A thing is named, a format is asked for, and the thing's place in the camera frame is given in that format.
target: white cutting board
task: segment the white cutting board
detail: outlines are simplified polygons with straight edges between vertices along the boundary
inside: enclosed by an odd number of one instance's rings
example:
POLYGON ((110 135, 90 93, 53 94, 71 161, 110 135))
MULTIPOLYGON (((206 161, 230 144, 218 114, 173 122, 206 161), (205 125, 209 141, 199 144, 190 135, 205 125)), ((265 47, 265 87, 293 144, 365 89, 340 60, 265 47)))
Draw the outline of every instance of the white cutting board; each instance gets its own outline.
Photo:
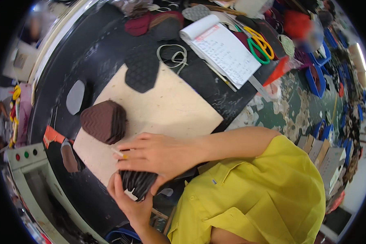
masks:
MULTIPOLYGON (((155 87, 146 93, 139 93, 125 84, 126 71, 124 64, 94 103, 110 99, 125 108, 126 135, 116 144, 132 140, 141 132, 177 138, 207 135, 222 122, 222 116, 166 65, 160 63, 155 87)), ((116 171, 116 160, 109 147, 83 128, 73 144, 80 159, 105 186, 116 171)))

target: white wall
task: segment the white wall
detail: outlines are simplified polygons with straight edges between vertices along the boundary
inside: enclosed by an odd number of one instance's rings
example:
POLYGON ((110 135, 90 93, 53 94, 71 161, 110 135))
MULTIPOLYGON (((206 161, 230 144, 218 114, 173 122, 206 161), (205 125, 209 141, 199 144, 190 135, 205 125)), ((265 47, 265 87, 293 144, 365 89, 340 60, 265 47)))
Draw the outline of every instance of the white wall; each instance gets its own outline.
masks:
POLYGON ((354 214, 361 207, 366 196, 366 143, 361 143, 363 154, 358 162, 358 171, 351 183, 344 189, 345 197, 340 205, 347 212, 354 214))

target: hand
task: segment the hand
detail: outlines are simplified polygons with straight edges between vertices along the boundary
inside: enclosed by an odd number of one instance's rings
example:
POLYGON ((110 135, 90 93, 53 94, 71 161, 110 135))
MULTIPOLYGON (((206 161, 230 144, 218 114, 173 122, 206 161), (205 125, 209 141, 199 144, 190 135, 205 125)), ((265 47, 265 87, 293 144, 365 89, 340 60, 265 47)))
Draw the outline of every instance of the hand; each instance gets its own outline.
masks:
POLYGON ((123 192, 122 179, 118 172, 112 174, 108 181, 107 191, 126 215, 134 230, 138 231, 149 227, 153 207, 151 193, 148 192, 142 202, 133 201, 123 192))
POLYGON ((147 171, 157 173, 158 177, 150 192, 155 195, 158 188, 168 180, 184 173, 204 160, 204 150, 195 140, 180 140, 173 137, 142 133, 132 142, 118 145, 125 156, 114 154, 119 159, 119 170, 147 171))

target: cigarette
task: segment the cigarette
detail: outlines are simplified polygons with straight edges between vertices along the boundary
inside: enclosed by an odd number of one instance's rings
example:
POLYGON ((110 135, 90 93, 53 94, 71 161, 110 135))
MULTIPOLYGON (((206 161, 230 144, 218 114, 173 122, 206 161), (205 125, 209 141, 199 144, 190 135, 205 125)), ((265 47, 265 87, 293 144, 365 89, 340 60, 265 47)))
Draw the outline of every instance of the cigarette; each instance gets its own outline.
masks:
POLYGON ((120 151, 118 150, 115 150, 114 148, 110 148, 114 153, 118 154, 119 156, 121 156, 123 159, 127 159, 127 155, 126 154, 123 154, 121 153, 120 151))

